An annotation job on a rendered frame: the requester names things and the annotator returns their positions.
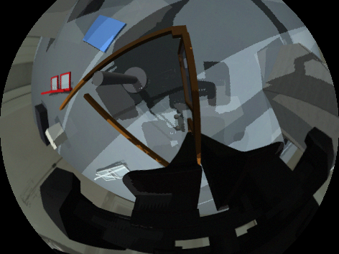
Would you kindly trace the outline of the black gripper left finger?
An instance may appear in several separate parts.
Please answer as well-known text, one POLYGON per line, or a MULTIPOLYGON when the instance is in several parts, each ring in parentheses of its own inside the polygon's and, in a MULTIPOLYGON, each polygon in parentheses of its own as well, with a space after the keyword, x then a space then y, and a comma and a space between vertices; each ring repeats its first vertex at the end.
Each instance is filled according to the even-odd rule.
POLYGON ((175 158, 166 167, 133 170, 123 176, 123 183, 134 195, 192 195, 193 210, 198 208, 202 167, 196 156, 195 139, 187 133, 175 158))

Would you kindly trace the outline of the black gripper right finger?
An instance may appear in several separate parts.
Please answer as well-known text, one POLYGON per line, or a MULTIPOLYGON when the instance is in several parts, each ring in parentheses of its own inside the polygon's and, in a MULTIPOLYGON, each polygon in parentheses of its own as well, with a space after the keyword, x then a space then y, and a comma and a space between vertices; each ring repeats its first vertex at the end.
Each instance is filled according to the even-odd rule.
POLYGON ((242 152, 201 134, 200 163, 207 178, 217 211, 228 208, 247 172, 282 155, 284 142, 274 142, 242 152))

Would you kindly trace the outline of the white-framed glasses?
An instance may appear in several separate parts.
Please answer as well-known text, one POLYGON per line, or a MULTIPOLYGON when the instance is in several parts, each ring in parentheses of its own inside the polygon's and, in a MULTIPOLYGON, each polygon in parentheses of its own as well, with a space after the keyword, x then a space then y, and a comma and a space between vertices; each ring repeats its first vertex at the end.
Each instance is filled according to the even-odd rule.
POLYGON ((111 181, 112 179, 123 179, 124 174, 126 174, 127 172, 129 173, 129 168, 126 167, 127 164, 118 164, 117 166, 115 165, 115 167, 109 167, 103 170, 98 170, 96 175, 98 175, 97 177, 95 177, 95 179, 97 178, 101 178, 103 177, 104 181, 111 181), (109 172, 111 171, 111 172, 109 172), (115 176, 112 175, 112 173, 115 174, 115 176))

